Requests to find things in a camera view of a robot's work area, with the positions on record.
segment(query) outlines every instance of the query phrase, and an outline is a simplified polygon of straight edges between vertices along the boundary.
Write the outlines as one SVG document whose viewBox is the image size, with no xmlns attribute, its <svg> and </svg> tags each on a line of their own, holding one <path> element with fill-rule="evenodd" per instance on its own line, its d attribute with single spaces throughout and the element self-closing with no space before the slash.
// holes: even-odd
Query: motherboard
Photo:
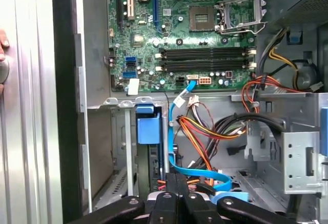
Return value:
<svg viewBox="0 0 328 224">
<path fill-rule="evenodd" d="M 254 70 L 255 13 L 254 0 L 108 0 L 112 91 L 136 78 L 139 92 L 192 79 L 195 90 L 242 88 Z"/>
</svg>

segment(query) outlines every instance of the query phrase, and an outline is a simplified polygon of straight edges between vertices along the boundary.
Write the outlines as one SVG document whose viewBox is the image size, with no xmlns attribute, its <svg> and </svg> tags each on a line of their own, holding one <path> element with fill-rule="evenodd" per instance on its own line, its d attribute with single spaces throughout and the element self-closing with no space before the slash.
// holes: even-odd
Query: green circuit board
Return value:
<svg viewBox="0 0 328 224">
<path fill-rule="evenodd" d="M 214 31 L 218 20 L 214 8 L 225 0 L 158 0 L 157 24 L 154 23 L 155 0 L 133 0 L 134 19 L 127 16 L 126 1 L 108 0 L 112 91 L 127 90 L 130 78 L 139 78 L 139 92 L 182 90 L 188 83 L 188 75 L 195 75 L 197 79 L 207 77 L 208 82 L 203 80 L 199 83 L 198 90 L 240 89 L 249 81 L 251 71 L 246 65 L 232 70 L 209 68 L 198 71 L 191 68 L 181 72 L 161 68 L 163 59 L 158 54 L 163 49 L 254 47 L 254 35 L 251 33 L 221 35 Z M 121 24 L 117 19 L 119 13 Z M 192 25 L 191 14 L 195 25 Z M 230 14 L 231 24 L 250 22 L 254 20 L 253 4 L 231 6 Z M 135 59 L 135 64 L 127 65 L 126 57 Z M 184 68 L 190 65 L 193 65 L 192 61 L 184 61 Z"/>
</svg>

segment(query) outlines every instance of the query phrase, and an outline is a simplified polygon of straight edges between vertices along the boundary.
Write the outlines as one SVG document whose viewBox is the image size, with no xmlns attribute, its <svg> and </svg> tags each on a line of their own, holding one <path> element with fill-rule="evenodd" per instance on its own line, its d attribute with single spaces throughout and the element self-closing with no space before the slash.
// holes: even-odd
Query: cable tie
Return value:
<svg viewBox="0 0 328 224">
<path fill-rule="evenodd" d="M 262 91 L 265 90 L 265 82 L 267 82 L 267 77 L 268 77 L 268 73 L 264 73 L 261 79 L 261 84 L 260 84 L 260 88 L 262 89 Z"/>
</svg>

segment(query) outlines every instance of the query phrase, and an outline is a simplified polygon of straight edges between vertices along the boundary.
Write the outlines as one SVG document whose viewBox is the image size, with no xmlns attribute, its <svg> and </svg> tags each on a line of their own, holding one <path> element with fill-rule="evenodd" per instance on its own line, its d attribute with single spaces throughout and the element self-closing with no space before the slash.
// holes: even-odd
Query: finger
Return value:
<svg viewBox="0 0 328 224">
<path fill-rule="evenodd" d="M 5 60 L 5 52 L 0 44 L 0 62 Z"/>
<path fill-rule="evenodd" d="M 4 29 L 0 29 L 0 43 L 3 47 L 9 47 L 9 41 Z"/>
</svg>

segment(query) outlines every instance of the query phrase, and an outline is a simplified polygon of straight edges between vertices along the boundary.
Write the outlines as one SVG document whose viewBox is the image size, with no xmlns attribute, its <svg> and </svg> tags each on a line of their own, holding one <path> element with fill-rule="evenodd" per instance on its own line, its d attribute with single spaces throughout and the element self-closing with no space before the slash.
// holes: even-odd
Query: gray metal sheet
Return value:
<svg viewBox="0 0 328 224">
<path fill-rule="evenodd" d="M 11 44 L 1 97 L 0 222 L 63 223 L 52 0 L 6 0 Z"/>
</svg>

